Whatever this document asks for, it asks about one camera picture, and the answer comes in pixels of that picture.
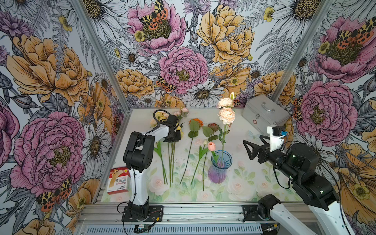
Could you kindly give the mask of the pink tulip stem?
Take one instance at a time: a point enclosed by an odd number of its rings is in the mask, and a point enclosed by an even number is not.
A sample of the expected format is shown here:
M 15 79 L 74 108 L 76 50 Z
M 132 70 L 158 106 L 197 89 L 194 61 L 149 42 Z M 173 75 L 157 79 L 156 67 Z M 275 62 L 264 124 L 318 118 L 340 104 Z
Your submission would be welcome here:
M 218 163 L 219 156 L 217 155 L 216 151 L 216 145 L 214 142 L 209 142 L 208 144 L 208 151 L 212 153 L 212 161 L 214 164 Z

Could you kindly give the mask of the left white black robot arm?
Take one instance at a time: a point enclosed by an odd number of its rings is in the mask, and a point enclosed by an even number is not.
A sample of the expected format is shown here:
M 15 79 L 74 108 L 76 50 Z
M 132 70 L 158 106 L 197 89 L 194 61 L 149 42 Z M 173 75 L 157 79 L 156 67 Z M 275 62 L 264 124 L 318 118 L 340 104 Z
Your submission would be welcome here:
M 126 146 L 123 161 L 130 172 L 131 196 L 124 215 L 138 221 L 145 221 L 150 213 L 149 195 L 146 188 L 146 170 L 150 167 L 154 146 L 163 140 L 166 143 L 174 143 L 181 140 L 181 133 L 177 129 L 179 118 L 167 113 L 165 120 L 158 120 L 157 110 L 153 113 L 153 118 L 157 125 L 147 132 L 134 131 L 130 134 Z

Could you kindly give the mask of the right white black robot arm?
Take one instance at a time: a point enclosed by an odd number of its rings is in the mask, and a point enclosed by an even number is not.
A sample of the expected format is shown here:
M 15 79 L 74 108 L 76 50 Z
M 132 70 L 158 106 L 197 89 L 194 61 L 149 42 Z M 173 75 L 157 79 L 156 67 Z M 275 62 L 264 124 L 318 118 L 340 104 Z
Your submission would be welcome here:
M 272 164 L 273 168 L 289 179 L 288 188 L 300 196 L 313 212 L 326 235 L 353 235 L 354 231 L 346 219 L 341 200 L 333 185 L 315 172 L 319 156 L 307 144 L 292 144 L 286 153 L 279 148 L 272 150 L 271 144 L 262 146 L 243 141 L 251 160 Z M 244 218 L 272 219 L 292 235 L 313 235 L 314 232 L 295 217 L 274 195 L 268 194 L 258 201 L 257 210 Z

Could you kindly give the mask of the blue purple glass vase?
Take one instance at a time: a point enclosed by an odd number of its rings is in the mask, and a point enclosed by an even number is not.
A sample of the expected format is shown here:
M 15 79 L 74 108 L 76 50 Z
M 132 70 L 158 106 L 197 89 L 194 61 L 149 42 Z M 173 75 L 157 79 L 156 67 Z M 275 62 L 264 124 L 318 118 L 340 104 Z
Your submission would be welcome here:
M 208 178 L 215 184 L 221 184 L 225 181 L 227 176 L 227 169 L 233 163 L 231 154 L 225 150 L 217 150 L 211 157 L 211 163 L 208 170 Z

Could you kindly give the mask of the yellow rose bunch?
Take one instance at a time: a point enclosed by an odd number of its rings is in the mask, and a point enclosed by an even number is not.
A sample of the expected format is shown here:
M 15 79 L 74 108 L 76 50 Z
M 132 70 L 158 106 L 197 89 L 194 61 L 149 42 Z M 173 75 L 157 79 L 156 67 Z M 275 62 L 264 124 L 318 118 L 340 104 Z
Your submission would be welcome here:
M 152 127 L 161 127 L 161 124 L 164 123 L 165 120 L 167 120 L 169 115 L 170 115 L 170 113 L 167 112 L 166 110 L 162 110 L 162 109 L 156 110 L 153 113 L 153 121 L 154 122 L 152 124 Z M 178 121 L 177 127 L 178 127 L 177 130 L 181 131 L 181 139 L 182 139 L 183 134 L 182 134 L 182 128 L 181 128 L 180 120 Z M 162 142 L 164 142 L 164 138 L 162 138 L 161 140 L 158 140 L 158 141 L 160 141 L 161 145 L 162 145 Z M 167 175 L 167 185 L 169 185 L 169 187 L 171 187 L 172 183 L 173 183 L 176 143 L 177 142 L 166 143 L 166 145 L 167 145 L 167 157 L 168 157 L 168 172 L 166 170 L 166 167 L 165 167 L 165 171 L 166 171 L 166 175 Z

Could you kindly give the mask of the orange gerbera stem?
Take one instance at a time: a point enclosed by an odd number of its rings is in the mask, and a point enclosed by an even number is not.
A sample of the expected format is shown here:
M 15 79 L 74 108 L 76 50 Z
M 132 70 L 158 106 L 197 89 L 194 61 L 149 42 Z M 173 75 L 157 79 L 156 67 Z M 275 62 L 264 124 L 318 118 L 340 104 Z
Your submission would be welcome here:
M 195 138 L 198 137 L 199 135 L 199 130 L 203 127 L 203 122 L 199 118 L 194 118 L 189 121 L 189 132 L 188 132 L 188 137 L 190 139 L 190 146 L 188 148 L 188 157 L 185 165 L 185 169 L 182 175 L 182 178 L 180 180 L 180 184 L 183 183 L 183 180 L 186 177 L 191 154 L 192 154 L 192 147 L 193 147 L 193 141 Z

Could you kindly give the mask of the pink rosebud spray stem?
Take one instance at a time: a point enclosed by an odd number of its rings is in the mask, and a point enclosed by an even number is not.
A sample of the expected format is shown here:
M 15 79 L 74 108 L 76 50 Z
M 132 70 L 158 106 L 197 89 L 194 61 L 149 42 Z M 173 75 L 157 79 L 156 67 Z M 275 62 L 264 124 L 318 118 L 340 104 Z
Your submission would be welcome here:
M 186 107 L 181 108 L 180 110 L 176 111 L 174 115 L 179 119 L 182 120 L 189 115 L 189 110 Z

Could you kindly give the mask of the white tulip right stem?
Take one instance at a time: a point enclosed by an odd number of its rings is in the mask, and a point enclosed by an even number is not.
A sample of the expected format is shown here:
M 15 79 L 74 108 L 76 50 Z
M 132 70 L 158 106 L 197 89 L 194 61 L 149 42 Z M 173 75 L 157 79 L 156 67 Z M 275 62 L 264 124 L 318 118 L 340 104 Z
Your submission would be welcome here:
M 204 157 L 205 154 L 207 154 L 208 152 L 208 144 L 209 144 L 209 141 L 207 139 L 204 140 L 203 144 L 199 147 L 199 152 L 198 152 L 198 162 L 197 162 L 197 165 L 195 167 L 195 171 L 194 171 L 194 174 L 193 174 L 193 178 L 191 180 L 191 185 L 193 184 L 194 182 L 194 178 L 195 178 L 195 175 L 197 173 L 197 170 L 198 170 L 198 167 L 199 167 L 199 163 L 201 161 L 201 159 Z

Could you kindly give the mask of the silver first aid case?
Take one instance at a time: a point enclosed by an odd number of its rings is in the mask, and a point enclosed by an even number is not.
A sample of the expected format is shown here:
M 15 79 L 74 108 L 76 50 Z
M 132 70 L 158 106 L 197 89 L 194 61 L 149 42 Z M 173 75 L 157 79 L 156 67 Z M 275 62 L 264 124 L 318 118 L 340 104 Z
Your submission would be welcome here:
M 290 114 L 285 109 L 264 95 L 248 100 L 242 116 L 261 135 L 267 135 L 268 126 L 283 126 L 290 118 Z

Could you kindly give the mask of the dark red gerbera stem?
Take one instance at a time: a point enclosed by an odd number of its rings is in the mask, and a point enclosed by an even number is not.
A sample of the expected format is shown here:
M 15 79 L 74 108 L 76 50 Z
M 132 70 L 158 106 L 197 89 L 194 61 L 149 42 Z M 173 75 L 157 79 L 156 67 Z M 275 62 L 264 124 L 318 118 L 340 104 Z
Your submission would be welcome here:
M 208 142 L 212 142 L 213 140 L 218 139 L 218 136 L 215 134 L 219 129 L 219 125 L 212 122 L 209 123 L 207 126 L 203 126 L 203 134 L 207 138 Z

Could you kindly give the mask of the red white bandage box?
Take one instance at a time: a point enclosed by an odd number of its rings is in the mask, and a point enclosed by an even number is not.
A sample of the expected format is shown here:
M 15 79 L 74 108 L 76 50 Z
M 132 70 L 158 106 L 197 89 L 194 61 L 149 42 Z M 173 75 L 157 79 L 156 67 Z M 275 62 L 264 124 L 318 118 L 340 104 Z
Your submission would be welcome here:
M 110 170 L 107 193 L 117 194 L 128 191 L 128 181 L 130 179 L 130 172 L 127 167 L 117 167 Z

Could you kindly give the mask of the green circuit board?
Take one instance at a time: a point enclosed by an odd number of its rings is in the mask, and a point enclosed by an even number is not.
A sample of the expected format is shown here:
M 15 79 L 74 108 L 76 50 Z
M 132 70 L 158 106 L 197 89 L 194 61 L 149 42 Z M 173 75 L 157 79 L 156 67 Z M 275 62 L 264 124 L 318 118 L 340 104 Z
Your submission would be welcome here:
M 141 234 L 141 233 L 149 233 L 150 232 L 150 224 L 139 224 L 136 225 L 133 233 L 135 234 Z

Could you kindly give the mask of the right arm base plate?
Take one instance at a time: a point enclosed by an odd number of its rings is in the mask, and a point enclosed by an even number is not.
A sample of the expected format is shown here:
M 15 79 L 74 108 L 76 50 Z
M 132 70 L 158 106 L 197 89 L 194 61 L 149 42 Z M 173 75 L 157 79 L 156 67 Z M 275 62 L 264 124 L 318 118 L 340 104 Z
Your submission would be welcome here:
M 281 204 L 276 204 L 272 206 L 263 206 L 263 205 L 251 205 L 246 204 L 242 206 L 243 212 L 243 220 L 242 222 L 245 223 L 246 221 L 269 221 L 273 220 L 271 217 L 271 211 L 276 209 L 277 206 L 281 206 Z

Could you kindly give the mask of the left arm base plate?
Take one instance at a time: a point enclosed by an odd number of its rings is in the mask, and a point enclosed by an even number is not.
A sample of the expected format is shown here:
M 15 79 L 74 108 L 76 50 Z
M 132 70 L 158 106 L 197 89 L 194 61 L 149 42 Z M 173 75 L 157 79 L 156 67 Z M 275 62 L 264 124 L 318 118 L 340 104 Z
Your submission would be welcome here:
M 149 205 L 148 207 L 126 206 L 122 213 L 122 222 L 161 222 L 164 206 Z

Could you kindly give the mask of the aluminium front rail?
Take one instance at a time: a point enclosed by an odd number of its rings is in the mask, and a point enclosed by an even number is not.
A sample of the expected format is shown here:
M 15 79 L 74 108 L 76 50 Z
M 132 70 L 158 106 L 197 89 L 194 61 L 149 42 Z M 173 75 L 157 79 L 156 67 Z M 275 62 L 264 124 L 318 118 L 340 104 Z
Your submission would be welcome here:
M 283 202 L 284 206 L 304 223 L 317 222 L 312 211 L 302 202 Z M 164 215 L 161 224 L 189 223 L 237 223 L 242 222 L 243 205 L 255 202 L 236 203 L 163 203 Z M 78 225 L 120 225 L 126 204 L 97 203 L 87 205 L 82 211 Z

